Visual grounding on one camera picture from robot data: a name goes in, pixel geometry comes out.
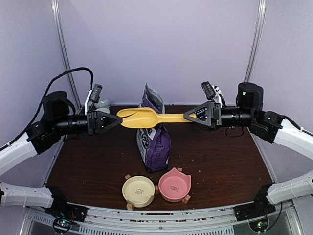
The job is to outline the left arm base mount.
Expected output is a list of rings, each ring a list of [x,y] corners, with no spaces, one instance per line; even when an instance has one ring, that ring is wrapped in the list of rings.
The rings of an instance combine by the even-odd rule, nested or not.
[[[56,186],[48,186],[47,189],[52,193],[52,205],[45,208],[45,212],[55,218],[65,219],[67,221],[84,222],[88,208],[70,204],[67,198]]]

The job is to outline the purple puppy food bag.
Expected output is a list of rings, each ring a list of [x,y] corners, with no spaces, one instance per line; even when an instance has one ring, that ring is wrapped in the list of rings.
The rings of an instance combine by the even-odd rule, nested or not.
[[[163,99],[148,85],[145,85],[139,107],[152,108],[158,114],[165,113]],[[168,168],[172,145],[170,135],[163,124],[153,128],[137,129],[136,143],[148,172],[158,172]]]

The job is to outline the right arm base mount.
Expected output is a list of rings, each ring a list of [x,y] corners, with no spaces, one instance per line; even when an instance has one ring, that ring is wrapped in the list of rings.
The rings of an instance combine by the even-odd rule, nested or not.
[[[267,216],[276,212],[276,208],[266,198],[268,189],[272,184],[262,186],[252,203],[246,203],[234,207],[237,221],[251,220],[257,217]]]

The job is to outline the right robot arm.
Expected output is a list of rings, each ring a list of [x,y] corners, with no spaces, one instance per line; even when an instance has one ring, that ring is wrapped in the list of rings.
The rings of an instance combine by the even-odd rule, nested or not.
[[[286,115],[263,111],[264,89],[254,83],[238,85],[236,104],[227,106],[218,87],[202,82],[207,101],[183,114],[188,121],[206,130],[246,127],[250,133],[299,154],[313,158],[313,135]]]

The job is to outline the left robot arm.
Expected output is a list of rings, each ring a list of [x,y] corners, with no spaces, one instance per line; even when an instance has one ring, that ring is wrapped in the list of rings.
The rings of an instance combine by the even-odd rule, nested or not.
[[[1,147],[1,174],[46,152],[62,136],[103,134],[122,122],[120,117],[99,109],[70,115],[71,111],[76,110],[65,91],[55,91],[44,96],[42,106],[44,114],[40,121],[29,125],[15,141]],[[70,206],[57,187],[23,187],[1,182],[0,205],[51,208],[59,217],[66,217],[70,213]]]

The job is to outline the yellow plastic scoop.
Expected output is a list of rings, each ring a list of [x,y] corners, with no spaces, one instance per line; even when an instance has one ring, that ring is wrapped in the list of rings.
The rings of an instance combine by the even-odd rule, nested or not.
[[[122,109],[116,115],[122,118],[122,126],[132,129],[153,128],[160,123],[191,122],[184,118],[183,113],[159,114],[154,109],[148,107]]]

